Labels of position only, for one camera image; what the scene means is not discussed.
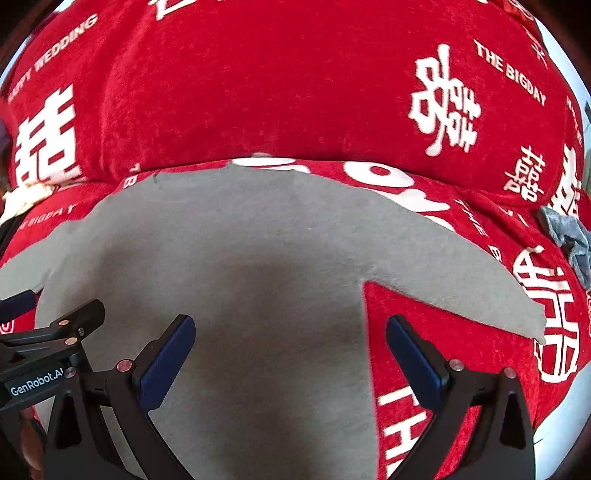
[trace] blue gripper pad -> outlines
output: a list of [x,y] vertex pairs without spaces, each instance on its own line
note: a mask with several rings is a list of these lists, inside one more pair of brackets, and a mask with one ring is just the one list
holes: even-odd
[[164,397],[195,343],[196,328],[193,319],[186,315],[179,315],[173,325],[175,323],[176,328],[170,332],[169,327],[161,337],[161,339],[165,336],[169,338],[139,379],[138,404],[144,414],[162,405]]
[[30,312],[36,305],[35,292],[25,290],[6,300],[0,300],[0,323],[8,323],[26,312]]
[[443,356],[432,343],[422,340],[402,315],[389,319],[386,340],[418,402],[437,413],[449,383]]

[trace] screw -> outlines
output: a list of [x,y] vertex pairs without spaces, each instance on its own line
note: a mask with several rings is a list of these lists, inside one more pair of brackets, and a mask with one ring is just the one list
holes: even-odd
[[452,368],[452,370],[455,370],[456,372],[461,372],[466,368],[464,363],[461,360],[458,360],[457,358],[451,359],[449,361],[449,366]]
[[119,370],[120,372],[128,372],[129,370],[131,370],[133,364],[134,363],[131,360],[121,360],[117,364],[117,370]]
[[517,372],[515,370],[513,370],[511,367],[505,367],[503,369],[503,373],[505,374],[505,376],[507,378],[510,378],[510,379],[517,378]]

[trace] silver screw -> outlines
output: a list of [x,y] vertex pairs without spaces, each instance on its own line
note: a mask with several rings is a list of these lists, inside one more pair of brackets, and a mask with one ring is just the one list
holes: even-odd
[[503,373],[505,374],[505,376],[507,378],[510,378],[510,379],[517,378],[517,372],[515,370],[513,370],[511,367],[505,367],[503,369]]
[[452,370],[455,370],[456,372],[461,372],[466,368],[464,363],[461,360],[458,360],[457,358],[452,358],[449,361],[449,366],[452,368]]
[[131,370],[133,364],[134,363],[131,360],[121,360],[117,364],[117,370],[119,370],[120,372],[128,372],[129,370]]

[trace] red bedding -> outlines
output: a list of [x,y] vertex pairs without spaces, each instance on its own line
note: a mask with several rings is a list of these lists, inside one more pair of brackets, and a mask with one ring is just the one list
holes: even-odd
[[[469,368],[513,366],[538,426],[589,361],[591,330],[586,293],[535,213],[591,209],[579,202],[580,112],[527,11],[515,0],[150,3],[78,0],[25,49],[4,112],[18,131],[11,181],[87,183],[31,210],[0,264],[161,168],[237,158],[373,189],[490,253],[547,316],[542,348],[366,284],[377,478],[429,418],[385,344],[394,313]],[[248,158],[257,151],[309,160]],[[28,316],[3,331],[32,327]]]

